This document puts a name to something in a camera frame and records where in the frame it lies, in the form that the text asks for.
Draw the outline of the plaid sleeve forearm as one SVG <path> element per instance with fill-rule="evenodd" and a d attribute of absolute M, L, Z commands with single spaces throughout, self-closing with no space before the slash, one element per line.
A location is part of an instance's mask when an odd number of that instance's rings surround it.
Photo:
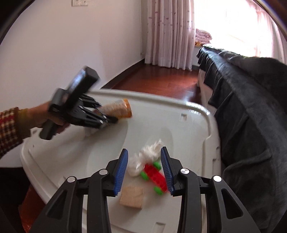
<path fill-rule="evenodd" d="M 1 112 L 1 158 L 31 136 L 27 113 L 18 107 Z"/>

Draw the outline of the person left hand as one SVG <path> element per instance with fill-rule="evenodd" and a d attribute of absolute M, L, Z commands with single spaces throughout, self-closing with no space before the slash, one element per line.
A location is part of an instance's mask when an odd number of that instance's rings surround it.
<path fill-rule="evenodd" d="M 68 122 L 65 122 L 61 117 L 50 113 L 49 106 L 50 102 L 46 102 L 37 107 L 29 108 L 27 110 L 28 126 L 30 129 L 35 127 L 41 128 L 47 120 L 51 120 L 53 123 L 59 125 L 59 128 L 57 129 L 57 134 L 60 134 L 66 128 L 68 128 L 70 124 Z"/>

